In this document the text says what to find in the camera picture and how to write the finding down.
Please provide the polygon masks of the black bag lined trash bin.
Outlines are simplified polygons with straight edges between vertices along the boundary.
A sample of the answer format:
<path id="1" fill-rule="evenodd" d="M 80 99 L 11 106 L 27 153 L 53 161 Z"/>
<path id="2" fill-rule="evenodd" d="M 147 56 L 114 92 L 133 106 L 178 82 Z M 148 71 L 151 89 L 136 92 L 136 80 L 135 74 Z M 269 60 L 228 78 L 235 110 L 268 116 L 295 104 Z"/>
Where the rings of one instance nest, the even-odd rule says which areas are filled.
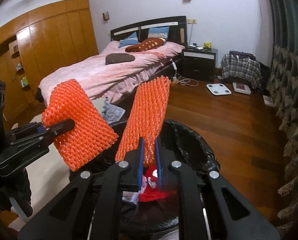
<path id="1" fill-rule="evenodd" d="M 206 183 L 186 163 L 176 160 L 172 151 L 163 148 L 163 185 L 161 191 L 178 193 L 180 239 L 208 239 L 209 229 L 203 213 L 199 187 Z M 67 239 L 118 239 L 121 222 L 122 193 L 138 192 L 139 150 L 126 153 L 124 160 L 105 171 L 85 170 L 76 175 L 77 208 L 67 226 Z"/>

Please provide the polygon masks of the yellow plush toy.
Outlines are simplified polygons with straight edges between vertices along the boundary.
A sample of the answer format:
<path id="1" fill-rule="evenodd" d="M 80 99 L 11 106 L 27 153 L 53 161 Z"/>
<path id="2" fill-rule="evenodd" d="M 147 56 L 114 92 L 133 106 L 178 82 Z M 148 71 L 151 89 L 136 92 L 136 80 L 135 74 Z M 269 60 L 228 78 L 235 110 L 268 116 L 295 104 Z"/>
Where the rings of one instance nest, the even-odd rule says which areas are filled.
<path id="1" fill-rule="evenodd" d="M 204 42 L 204 43 L 203 43 L 203 48 L 204 48 L 204 49 L 208 49 L 208 50 L 212 49 L 212 44 L 211 44 L 211 42 Z"/>

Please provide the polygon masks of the white bathroom scale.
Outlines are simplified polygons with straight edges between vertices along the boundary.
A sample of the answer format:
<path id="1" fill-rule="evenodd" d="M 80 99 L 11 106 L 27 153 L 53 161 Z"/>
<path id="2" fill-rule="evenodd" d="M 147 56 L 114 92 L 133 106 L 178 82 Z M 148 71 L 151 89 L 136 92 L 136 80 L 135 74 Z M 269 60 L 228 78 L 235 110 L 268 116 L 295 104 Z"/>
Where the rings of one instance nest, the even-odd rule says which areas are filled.
<path id="1" fill-rule="evenodd" d="M 232 93 L 231 90 L 222 83 L 210 83 L 206 85 L 206 88 L 214 96 L 230 95 Z"/>

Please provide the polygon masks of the left blue pillow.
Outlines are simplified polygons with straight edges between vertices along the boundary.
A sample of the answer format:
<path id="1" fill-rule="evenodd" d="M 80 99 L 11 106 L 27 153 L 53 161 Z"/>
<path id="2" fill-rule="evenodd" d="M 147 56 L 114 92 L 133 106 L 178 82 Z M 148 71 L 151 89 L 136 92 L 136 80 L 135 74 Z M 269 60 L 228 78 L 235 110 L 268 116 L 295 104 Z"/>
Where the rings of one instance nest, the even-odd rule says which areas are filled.
<path id="1" fill-rule="evenodd" d="M 125 46 L 132 46 L 138 43 L 139 43 L 139 40 L 138 40 L 137 32 L 135 31 L 127 38 L 121 40 L 118 48 L 125 47 Z"/>

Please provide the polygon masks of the left wooden wall lamp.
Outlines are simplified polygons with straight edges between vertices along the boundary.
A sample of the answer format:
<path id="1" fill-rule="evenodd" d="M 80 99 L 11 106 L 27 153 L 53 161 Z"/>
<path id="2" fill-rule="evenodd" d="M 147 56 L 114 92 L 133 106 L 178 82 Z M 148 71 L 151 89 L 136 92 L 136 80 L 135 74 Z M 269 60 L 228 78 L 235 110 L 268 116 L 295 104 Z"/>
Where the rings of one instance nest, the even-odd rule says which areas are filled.
<path id="1" fill-rule="evenodd" d="M 103 20 L 107 22 L 110 19 L 109 12 L 108 11 L 104 12 L 102 14 L 102 17 L 103 17 Z"/>

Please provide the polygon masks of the blue pillow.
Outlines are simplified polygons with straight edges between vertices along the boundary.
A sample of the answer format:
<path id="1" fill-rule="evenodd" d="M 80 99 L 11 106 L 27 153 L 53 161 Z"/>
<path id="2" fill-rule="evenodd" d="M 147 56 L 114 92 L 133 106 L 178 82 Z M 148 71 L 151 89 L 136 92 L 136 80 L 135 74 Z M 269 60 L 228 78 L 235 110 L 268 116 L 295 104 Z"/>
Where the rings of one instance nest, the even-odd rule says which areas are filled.
<path id="1" fill-rule="evenodd" d="M 121 40 L 118 48 L 125 47 L 125 46 L 132 46 L 138 43 L 139 43 L 139 40 L 138 40 L 137 32 L 135 31 L 127 38 Z"/>
<path id="2" fill-rule="evenodd" d="M 162 38 L 167 40 L 169 36 L 169 28 L 169 26 L 150 28 L 147 38 Z"/>

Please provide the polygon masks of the brown dotted cushion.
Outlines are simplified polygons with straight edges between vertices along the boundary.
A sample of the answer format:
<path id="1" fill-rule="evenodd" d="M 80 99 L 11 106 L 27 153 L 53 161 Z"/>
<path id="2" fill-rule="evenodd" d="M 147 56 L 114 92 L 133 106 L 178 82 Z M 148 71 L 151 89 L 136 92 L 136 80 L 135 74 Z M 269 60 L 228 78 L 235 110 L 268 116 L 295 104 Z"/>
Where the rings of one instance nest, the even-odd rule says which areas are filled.
<path id="1" fill-rule="evenodd" d="M 141 51 L 148 51 L 152 49 L 156 49 L 160 46 L 163 46 L 165 44 L 166 40 L 164 38 L 157 38 L 157 37 L 151 37 L 147 38 L 144 41 L 142 41 L 139 44 L 135 44 L 132 46 L 129 46 L 125 49 L 125 52 L 127 53 L 136 53 Z"/>

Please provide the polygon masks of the pink quilted bed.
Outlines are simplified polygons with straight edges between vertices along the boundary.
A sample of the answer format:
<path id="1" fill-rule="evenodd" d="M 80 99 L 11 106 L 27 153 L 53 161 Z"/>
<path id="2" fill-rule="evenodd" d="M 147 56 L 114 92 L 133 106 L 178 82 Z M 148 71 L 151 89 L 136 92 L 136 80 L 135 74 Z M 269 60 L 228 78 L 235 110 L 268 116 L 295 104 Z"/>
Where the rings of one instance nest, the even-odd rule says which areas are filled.
<path id="1" fill-rule="evenodd" d="M 106 64 L 107 55 L 125 52 L 124 47 L 119 47 L 118 41 L 109 42 L 99 55 L 61 67 L 43 78 L 36 99 L 47 106 L 51 92 L 58 84 L 75 79 L 91 100 L 107 98 L 110 102 L 117 102 L 138 85 L 157 75 L 183 49 L 184 46 L 167 41 L 157 49 L 132 53 L 135 57 L 132 62 Z"/>

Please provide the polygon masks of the black white nightstand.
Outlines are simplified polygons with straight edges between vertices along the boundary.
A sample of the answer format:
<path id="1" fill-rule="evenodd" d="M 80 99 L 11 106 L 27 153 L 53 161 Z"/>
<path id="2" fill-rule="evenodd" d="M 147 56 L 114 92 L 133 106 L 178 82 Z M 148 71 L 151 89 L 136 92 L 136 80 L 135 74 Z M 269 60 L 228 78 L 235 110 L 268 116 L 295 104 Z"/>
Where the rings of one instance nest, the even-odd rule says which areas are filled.
<path id="1" fill-rule="evenodd" d="M 183 49 L 183 75 L 197 81 L 213 82 L 216 74 L 217 53 L 217 49 L 192 47 Z"/>

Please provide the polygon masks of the orange foam net sheet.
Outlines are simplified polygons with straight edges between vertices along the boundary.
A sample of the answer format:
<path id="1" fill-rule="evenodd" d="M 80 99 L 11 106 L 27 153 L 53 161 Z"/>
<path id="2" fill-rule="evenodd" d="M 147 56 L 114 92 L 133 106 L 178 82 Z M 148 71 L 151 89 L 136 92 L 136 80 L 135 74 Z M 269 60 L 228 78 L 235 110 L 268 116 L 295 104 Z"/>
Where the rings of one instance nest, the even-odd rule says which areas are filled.
<path id="1" fill-rule="evenodd" d="M 119 137 L 75 79 L 59 83 L 53 89 L 49 105 L 42 113 L 44 127 L 67 119 L 74 120 L 75 126 L 57 136 L 54 146 L 73 172 L 109 149 Z"/>
<path id="2" fill-rule="evenodd" d="M 157 77 L 137 87 L 133 106 L 122 134 L 115 161 L 122 161 L 127 152 L 145 143 L 144 166 L 156 163 L 155 139 L 160 135 L 170 94 L 168 77 Z"/>

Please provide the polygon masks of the blue white cardboard box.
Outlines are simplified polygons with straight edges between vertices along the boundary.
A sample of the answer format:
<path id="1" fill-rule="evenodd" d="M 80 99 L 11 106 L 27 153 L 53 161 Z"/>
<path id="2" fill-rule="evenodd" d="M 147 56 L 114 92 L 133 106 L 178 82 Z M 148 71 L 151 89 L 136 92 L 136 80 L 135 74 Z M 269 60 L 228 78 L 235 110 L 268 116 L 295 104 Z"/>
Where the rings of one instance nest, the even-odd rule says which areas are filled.
<path id="1" fill-rule="evenodd" d="M 139 196 L 145 192 L 147 185 L 148 185 L 147 178 L 145 176 L 142 176 L 141 189 L 138 192 L 124 191 L 122 193 L 122 200 L 126 203 L 137 205 L 139 201 Z"/>

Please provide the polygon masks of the red cloth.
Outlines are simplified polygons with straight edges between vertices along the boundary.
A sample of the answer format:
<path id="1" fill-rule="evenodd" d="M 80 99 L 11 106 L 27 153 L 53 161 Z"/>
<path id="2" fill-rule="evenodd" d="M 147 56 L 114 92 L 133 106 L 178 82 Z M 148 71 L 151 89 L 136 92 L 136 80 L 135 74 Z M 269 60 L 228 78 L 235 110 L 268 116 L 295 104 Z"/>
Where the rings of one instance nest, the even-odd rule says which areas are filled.
<path id="1" fill-rule="evenodd" d="M 142 189 L 139 194 L 140 202 L 152 202 L 176 194 L 176 191 L 161 191 L 158 188 L 157 166 L 150 166 L 142 177 Z"/>

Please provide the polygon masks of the right blue pillow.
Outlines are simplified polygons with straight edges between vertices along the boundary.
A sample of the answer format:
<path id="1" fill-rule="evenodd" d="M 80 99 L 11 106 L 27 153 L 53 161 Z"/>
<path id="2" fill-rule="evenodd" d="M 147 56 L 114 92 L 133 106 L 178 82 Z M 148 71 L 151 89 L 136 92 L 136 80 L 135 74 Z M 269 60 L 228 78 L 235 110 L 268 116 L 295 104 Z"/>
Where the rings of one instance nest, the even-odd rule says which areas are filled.
<path id="1" fill-rule="evenodd" d="M 162 38 L 167 40 L 169 36 L 169 28 L 169 26 L 150 28 L 147 38 Z"/>

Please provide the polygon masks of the dark brown flat cushion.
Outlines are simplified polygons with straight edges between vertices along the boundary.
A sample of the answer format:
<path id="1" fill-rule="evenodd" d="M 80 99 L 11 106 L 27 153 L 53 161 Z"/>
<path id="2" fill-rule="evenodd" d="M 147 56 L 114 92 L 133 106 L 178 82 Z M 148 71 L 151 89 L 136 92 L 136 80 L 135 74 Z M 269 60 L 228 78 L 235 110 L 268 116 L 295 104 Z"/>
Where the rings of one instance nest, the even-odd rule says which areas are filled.
<path id="1" fill-rule="evenodd" d="M 105 58 L 105 65 L 132 62 L 135 56 L 128 53 L 111 53 Z"/>

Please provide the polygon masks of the plaid cloth covered chair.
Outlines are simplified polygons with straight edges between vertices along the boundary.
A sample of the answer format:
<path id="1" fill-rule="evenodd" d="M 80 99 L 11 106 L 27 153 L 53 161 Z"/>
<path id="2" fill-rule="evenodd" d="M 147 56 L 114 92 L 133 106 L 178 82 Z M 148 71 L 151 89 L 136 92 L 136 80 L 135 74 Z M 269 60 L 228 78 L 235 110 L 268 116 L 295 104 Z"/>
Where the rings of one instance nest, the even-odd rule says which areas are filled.
<path id="1" fill-rule="evenodd" d="M 238 54 L 231 51 L 222 58 L 221 68 L 224 79 L 234 77 L 248 81 L 254 89 L 261 87 L 261 67 L 253 54 L 247 56 L 240 51 Z"/>

